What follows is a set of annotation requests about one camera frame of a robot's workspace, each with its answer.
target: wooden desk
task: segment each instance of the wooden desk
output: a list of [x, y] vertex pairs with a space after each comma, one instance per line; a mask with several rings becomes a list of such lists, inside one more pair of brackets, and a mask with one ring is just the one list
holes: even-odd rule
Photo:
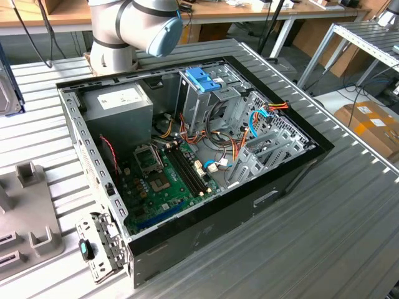
[[[23, 34], [24, 31], [13, 10], [0, 4], [0, 36]], [[46, 29], [39, 9], [34, 6], [22, 7], [18, 4], [20, 14], [31, 33], [44, 33]], [[245, 21], [264, 21], [267, 9], [262, 12], [253, 11], [251, 5], [246, 7], [232, 7], [225, 2], [211, 3], [198, 2], [193, 4], [193, 24], [209, 24], [224, 22], [245, 22]], [[344, 11], [325, 11], [318, 6], [303, 0], [300, 4], [295, 4], [293, 9], [281, 11], [278, 20], [285, 20], [279, 38], [272, 51], [271, 57], [277, 57], [287, 35], [296, 19], [314, 19], [327, 17], [350, 17], [356, 16], [355, 21], [361, 21], [368, 12], [368, 9], [346, 8]], [[189, 15], [182, 14], [182, 18], [187, 23]], [[67, 0], [54, 10], [49, 16], [50, 23], [56, 32], [69, 31], [88, 31], [91, 30], [90, 10], [86, 0]]]

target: expansion slot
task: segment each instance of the expansion slot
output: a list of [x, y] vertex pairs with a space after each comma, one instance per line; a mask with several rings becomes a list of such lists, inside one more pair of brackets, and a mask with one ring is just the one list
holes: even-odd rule
[[179, 203], [177, 206], [174, 206], [172, 208], [170, 208], [169, 210], [165, 211], [162, 214], [159, 214], [155, 217], [152, 217], [151, 219], [148, 219], [144, 222], [141, 222], [139, 224], [137, 224], [137, 228], [138, 229], [145, 229], [146, 227], [151, 227], [154, 224], [157, 224], [163, 220], [165, 220], [166, 218], [169, 218], [170, 216], [177, 214], [180, 211], [180, 208], [182, 207], [182, 205], [184, 204], [184, 201], [182, 201], [181, 203]]
[[191, 195], [194, 197], [203, 196], [207, 187], [195, 173], [194, 169], [187, 162], [183, 153], [177, 147], [172, 147], [165, 150], [166, 157], [170, 160], [173, 167], [176, 169], [180, 178], [187, 185]]

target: yellow wire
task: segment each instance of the yellow wire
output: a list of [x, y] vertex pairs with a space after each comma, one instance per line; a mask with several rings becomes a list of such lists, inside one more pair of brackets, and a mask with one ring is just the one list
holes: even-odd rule
[[287, 103], [284, 103], [284, 104], [268, 104], [269, 106], [284, 106], [284, 105], [287, 105]]
[[166, 131], [166, 133], [165, 133], [164, 135], [161, 135], [160, 138], [166, 138], [166, 137], [169, 136], [169, 134], [170, 134], [171, 131], [172, 131], [172, 123], [173, 123], [173, 120], [170, 120], [168, 131]]

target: paper on desk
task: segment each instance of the paper on desk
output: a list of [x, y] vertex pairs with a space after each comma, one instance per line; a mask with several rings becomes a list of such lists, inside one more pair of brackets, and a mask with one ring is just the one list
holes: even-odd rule
[[237, 0], [228, 0], [226, 1], [227, 4], [229, 4], [230, 6], [234, 6], [234, 7], [244, 7], [244, 3], [242, 3], [241, 1], [237, 1]]

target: red wire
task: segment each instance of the red wire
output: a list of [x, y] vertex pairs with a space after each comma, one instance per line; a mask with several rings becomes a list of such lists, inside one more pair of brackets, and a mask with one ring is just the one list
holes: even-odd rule
[[115, 167], [115, 174], [118, 175], [118, 163], [117, 163], [117, 156], [115, 155], [115, 151], [113, 150], [113, 147], [111, 145], [111, 142], [109, 142], [106, 138], [103, 136], [100, 136], [102, 140], [105, 141], [106, 144], [108, 144], [108, 147], [111, 150], [112, 156], [113, 156], [113, 166]]

